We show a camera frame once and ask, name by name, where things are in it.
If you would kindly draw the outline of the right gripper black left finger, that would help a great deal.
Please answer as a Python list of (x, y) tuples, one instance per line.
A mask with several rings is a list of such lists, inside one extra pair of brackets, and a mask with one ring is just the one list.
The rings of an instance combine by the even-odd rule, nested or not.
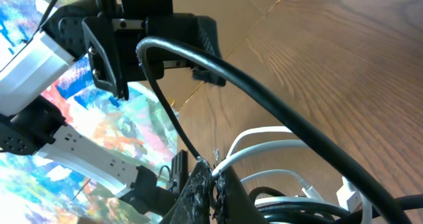
[(160, 224), (210, 223), (211, 168), (205, 159), (198, 159), (176, 203)]

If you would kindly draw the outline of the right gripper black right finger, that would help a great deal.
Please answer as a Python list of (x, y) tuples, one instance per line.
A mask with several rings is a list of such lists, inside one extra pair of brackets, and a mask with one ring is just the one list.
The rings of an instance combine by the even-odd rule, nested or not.
[(218, 179), (217, 223), (219, 224), (267, 224), (250, 200), (232, 167), (227, 168)]

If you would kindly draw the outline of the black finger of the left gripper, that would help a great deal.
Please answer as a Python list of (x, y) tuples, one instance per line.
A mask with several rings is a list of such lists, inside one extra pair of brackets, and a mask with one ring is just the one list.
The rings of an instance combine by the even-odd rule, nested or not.
[[(216, 21), (210, 17), (198, 17), (197, 22), (198, 40), (200, 43), (198, 48), (206, 51), (207, 53), (215, 57), (222, 58), (219, 49)], [(196, 66), (196, 68), (193, 70), (192, 76), (195, 80), (203, 81), (205, 83), (211, 83), (219, 87), (224, 87), (226, 84), (226, 80), (223, 77), (212, 73), (210, 70), (202, 66)]]

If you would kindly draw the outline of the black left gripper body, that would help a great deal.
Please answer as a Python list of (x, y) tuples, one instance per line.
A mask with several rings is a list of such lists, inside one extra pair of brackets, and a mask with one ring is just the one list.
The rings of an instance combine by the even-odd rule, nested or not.
[(144, 81), (135, 49), (148, 36), (178, 40), (220, 55), (217, 23), (207, 16), (174, 13), (173, 0), (95, 0), (98, 11), (82, 21), (96, 87), (129, 98), (128, 83)]

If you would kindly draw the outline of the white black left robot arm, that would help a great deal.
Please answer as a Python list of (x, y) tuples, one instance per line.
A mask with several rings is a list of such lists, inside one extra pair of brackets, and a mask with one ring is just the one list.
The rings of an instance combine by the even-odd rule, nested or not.
[(97, 88), (129, 98), (131, 82), (147, 81), (174, 128), (186, 139), (158, 86), (166, 69), (187, 67), (195, 80), (224, 86), (225, 79), (193, 59), (160, 48), (136, 54), (154, 37), (177, 40), (220, 56), (217, 23), (207, 16), (175, 13), (173, 0), (78, 0), (50, 3), (25, 46), (1, 71), (1, 150), (58, 161), (109, 189), (139, 213), (166, 215), (180, 192), (158, 187), (155, 174), (110, 154), (71, 127), (42, 96), (82, 57), (88, 57)]

